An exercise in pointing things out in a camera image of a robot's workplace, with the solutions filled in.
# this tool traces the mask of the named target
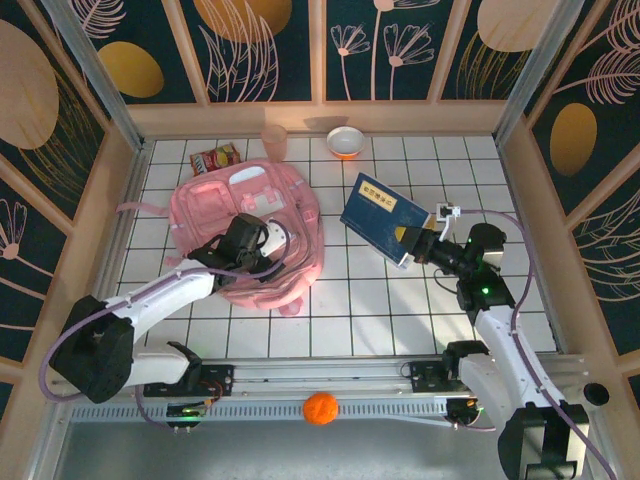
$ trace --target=blue book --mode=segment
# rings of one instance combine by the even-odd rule
[[[360,173],[340,221],[389,261],[407,268],[411,259],[398,243],[397,227],[424,228],[429,212],[375,178]]]

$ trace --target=orange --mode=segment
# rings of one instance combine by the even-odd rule
[[[326,425],[338,416],[338,401],[330,393],[316,393],[304,402],[302,413],[310,424]]]

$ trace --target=grid floor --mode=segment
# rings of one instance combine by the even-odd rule
[[[256,138],[156,142],[141,201],[166,206],[173,189],[193,175],[189,155],[229,142],[243,159],[266,156]],[[476,338],[455,295],[436,284],[434,267],[414,264],[400,271],[388,265],[339,216],[360,171],[427,209],[449,201],[513,213],[491,137],[368,137],[364,152],[349,162],[336,160],[324,138],[290,138],[286,161],[311,184],[325,228],[324,270],[300,315],[282,318],[277,311],[239,308],[212,296],[153,327],[147,345],[176,340],[206,359],[299,358],[435,354],[448,342]],[[453,238],[466,241],[471,226],[484,220],[459,219]],[[517,299],[527,273],[522,236],[504,219],[487,220],[507,233],[502,273]],[[165,273],[170,267],[164,257],[177,255],[166,218],[139,212],[117,293]],[[455,288],[453,278],[440,281]],[[524,331],[536,351],[555,351],[537,285],[532,287],[522,310]]]

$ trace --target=white bowl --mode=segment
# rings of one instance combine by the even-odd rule
[[[364,150],[364,135],[353,127],[334,128],[327,135],[327,147],[340,160],[351,160]]]

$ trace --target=clear cup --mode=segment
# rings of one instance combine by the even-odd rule
[[[269,125],[260,133],[264,150],[272,162],[282,162],[287,156],[287,131],[280,125]]]

